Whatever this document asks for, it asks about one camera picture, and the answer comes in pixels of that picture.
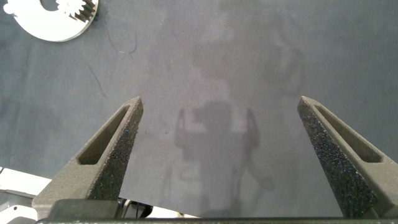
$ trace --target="gray fabric surface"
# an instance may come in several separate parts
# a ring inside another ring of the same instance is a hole
[[[0,165],[52,178],[141,96],[122,197],[200,217],[341,216],[297,103],[323,103],[397,161],[397,11],[103,0],[98,22],[63,43],[1,11]]]

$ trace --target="dark gray table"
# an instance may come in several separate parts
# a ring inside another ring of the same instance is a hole
[[[301,95],[398,160],[397,1],[100,7],[63,43],[0,12],[0,166],[53,177],[135,96],[145,112],[121,196],[183,213],[341,216]]]

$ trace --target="scratch mark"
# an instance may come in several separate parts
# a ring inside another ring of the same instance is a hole
[[[94,75],[95,80],[97,80],[97,83],[98,83],[98,86],[99,86],[99,91],[101,92],[102,96],[106,98],[106,95],[105,95],[105,93],[104,93],[104,90],[102,89],[101,83],[100,83],[100,81],[98,80],[98,78],[97,78],[97,76],[95,75],[95,73],[93,72],[93,69],[92,69],[90,66],[88,66],[88,68],[90,69],[91,73]]]
[[[135,34],[134,34],[134,42],[135,42],[134,49],[132,51],[130,51],[129,54],[132,54],[137,50],[137,30],[135,31]]]
[[[112,40],[111,40],[111,36],[110,36],[109,30],[108,30],[108,22],[106,21],[106,18],[105,18],[105,30],[106,30],[106,36],[108,37],[108,40],[109,40],[109,42],[110,42],[111,45],[112,45],[112,48],[113,48],[114,50],[116,50],[116,51],[119,51],[118,49],[116,49],[116,47],[114,46],[114,43],[113,43]]]

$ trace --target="white plastic part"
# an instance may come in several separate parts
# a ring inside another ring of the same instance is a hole
[[[197,217],[186,214],[181,215],[180,213],[175,212],[173,210],[154,206],[152,212],[146,218],[197,218]]]
[[[0,223],[9,223],[18,217],[30,218],[37,221],[37,212],[33,208],[22,205],[13,205],[0,212]]]
[[[51,179],[11,169],[3,169],[0,173],[0,191],[25,197],[35,197],[50,182]]]
[[[98,0],[92,0],[98,9]],[[63,42],[83,33],[93,22],[74,20],[63,11],[47,11],[40,0],[8,0],[3,7],[8,14],[13,14],[18,24],[31,35],[48,41]]]

